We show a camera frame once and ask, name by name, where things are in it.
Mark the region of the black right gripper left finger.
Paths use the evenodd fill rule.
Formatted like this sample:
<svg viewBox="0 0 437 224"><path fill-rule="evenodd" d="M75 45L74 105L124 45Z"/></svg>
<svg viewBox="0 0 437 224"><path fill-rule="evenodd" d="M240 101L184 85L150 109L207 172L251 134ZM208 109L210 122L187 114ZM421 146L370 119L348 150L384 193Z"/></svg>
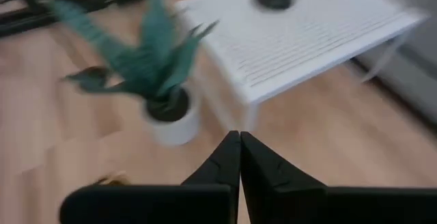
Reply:
<svg viewBox="0 0 437 224"><path fill-rule="evenodd" d="M61 224L236 224L240 134L230 131L179 185L92 184L70 193Z"/></svg>

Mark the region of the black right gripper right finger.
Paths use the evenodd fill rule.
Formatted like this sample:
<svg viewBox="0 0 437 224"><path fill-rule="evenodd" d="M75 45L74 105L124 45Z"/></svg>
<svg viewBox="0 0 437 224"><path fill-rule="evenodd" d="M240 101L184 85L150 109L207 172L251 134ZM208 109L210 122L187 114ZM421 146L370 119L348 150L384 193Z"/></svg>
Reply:
<svg viewBox="0 0 437 224"><path fill-rule="evenodd" d="M328 186L251 133L240 138L251 224L437 224L437 188Z"/></svg>

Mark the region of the short gold candlestick holder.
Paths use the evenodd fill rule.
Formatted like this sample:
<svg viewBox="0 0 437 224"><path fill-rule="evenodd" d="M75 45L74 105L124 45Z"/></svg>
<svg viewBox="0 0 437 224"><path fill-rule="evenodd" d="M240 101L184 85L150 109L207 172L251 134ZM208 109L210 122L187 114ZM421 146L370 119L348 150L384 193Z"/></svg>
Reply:
<svg viewBox="0 0 437 224"><path fill-rule="evenodd" d="M92 185L129 185L130 180L128 179L125 171L116 171L108 173L100 178L98 178Z"/></svg>

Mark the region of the green plant in white pot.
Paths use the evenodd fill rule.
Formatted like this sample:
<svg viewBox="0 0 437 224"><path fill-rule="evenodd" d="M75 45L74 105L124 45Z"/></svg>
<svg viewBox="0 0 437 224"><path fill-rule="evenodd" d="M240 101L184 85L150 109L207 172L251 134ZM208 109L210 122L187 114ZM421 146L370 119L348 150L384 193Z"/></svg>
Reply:
<svg viewBox="0 0 437 224"><path fill-rule="evenodd" d="M175 17L165 0L146 0L138 45L124 44L99 27L74 2L51 0L47 8L91 44L104 61L65 76L88 94L131 94L143 99L144 116L163 145L182 145L199 131L199 94L186 84L201 40L217 25L197 25L177 40Z"/></svg>

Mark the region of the white perforated metal shelf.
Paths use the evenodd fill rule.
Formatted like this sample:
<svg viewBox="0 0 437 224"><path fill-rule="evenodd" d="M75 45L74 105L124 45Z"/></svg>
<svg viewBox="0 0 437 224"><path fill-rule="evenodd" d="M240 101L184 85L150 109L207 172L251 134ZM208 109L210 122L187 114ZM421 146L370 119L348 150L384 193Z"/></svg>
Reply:
<svg viewBox="0 0 437 224"><path fill-rule="evenodd" d="M374 77L428 18L404 0L294 0L281 12L255 0L181 0L175 6L188 28L216 22L203 45L245 103L247 131L261 103L392 40L366 74Z"/></svg>

